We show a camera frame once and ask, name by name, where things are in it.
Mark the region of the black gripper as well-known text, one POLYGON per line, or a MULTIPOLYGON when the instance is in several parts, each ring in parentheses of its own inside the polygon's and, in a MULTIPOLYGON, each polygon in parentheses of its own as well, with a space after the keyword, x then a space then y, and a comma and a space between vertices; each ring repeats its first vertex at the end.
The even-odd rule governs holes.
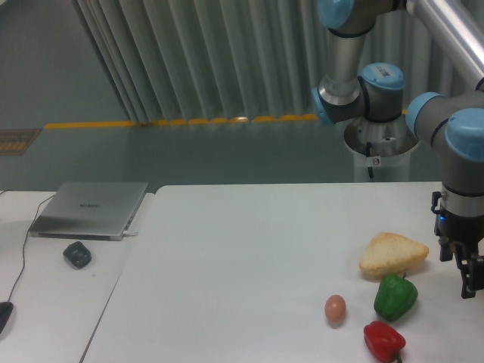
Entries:
POLYGON ((436 215, 434 233, 439 238, 440 260, 455 255, 461 273, 463 299, 474 298, 483 289, 483 196, 434 191, 431 211, 436 215))

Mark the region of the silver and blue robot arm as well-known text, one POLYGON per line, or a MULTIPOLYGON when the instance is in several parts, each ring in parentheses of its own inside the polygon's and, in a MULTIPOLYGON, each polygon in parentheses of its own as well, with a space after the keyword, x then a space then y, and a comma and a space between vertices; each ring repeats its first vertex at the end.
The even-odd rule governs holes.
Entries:
POLYGON ((345 122, 356 178, 405 181, 415 149, 440 162, 433 192, 440 259, 461 295, 483 288, 483 34, 460 1, 319 1, 326 66, 312 90, 323 123, 345 122))

